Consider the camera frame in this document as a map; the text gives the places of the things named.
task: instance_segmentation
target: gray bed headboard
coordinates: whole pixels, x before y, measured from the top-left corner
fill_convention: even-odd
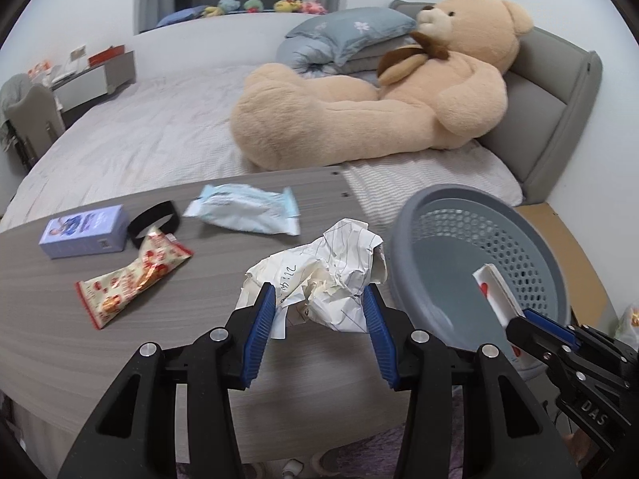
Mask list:
[[[389,6],[416,17],[426,2]],[[481,137],[522,185],[525,203],[545,201],[563,172],[590,116],[601,83],[601,59],[535,27],[504,75],[508,110]]]

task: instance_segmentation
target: chair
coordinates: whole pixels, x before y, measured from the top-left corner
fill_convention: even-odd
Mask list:
[[[40,84],[33,85],[18,103],[8,106],[6,117],[24,142],[31,166],[65,132],[53,92]]]

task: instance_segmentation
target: teddy bear arm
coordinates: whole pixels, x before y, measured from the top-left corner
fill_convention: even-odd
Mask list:
[[[440,92],[434,109],[450,132],[472,139],[495,127],[507,108],[506,84],[497,68],[477,60],[463,83]]]

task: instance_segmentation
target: teddy bear ear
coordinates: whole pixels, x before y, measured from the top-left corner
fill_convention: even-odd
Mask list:
[[[508,0],[502,0],[508,12],[510,12],[510,17],[512,18],[512,24],[514,25],[515,34],[517,36],[522,36],[523,34],[528,34],[534,24],[532,23],[532,18],[526,12],[526,10],[520,6],[520,4],[516,4],[514,2],[509,2]]]

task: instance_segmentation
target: desk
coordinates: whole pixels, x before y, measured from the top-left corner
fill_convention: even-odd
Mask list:
[[[302,234],[231,232],[183,218],[177,238],[195,255],[154,285],[101,331],[93,329],[73,283],[120,268],[137,251],[49,260],[38,246],[47,218],[0,234],[0,389],[46,422],[78,432],[136,348],[189,344],[233,311],[244,273],[279,250],[309,243],[341,218],[365,219],[336,168],[216,180],[281,192],[298,200]],[[100,202],[123,204],[131,217],[172,199],[178,209],[203,182]],[[381,379],[370,338],[309,323],[269,341],[258,378],[230,391],[244,462],[310,455],[404,421],[407,393]]]

